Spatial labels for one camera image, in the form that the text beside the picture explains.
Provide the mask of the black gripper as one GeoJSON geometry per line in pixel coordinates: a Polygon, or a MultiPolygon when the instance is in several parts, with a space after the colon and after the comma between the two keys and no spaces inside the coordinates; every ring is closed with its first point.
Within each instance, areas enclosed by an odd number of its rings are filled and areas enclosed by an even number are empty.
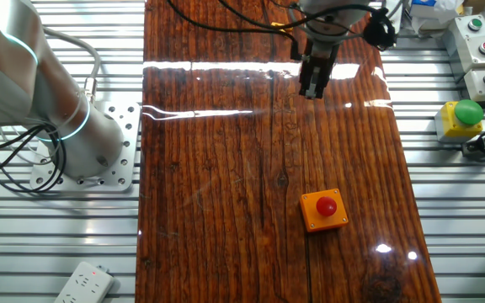
{"type": "Polygon", "coordinates": [[[322,98],[323,91],[328,85],[333,63],[336,61],[340,42],[326,42],[321,40],[306,39],[305,50],[302,53],[300,72],[300,91],[299,94],[305,98],[322,98]],[[314,66],[310,62],[311,58],[316,58],[317,74],[314,76],[314,66]]]}

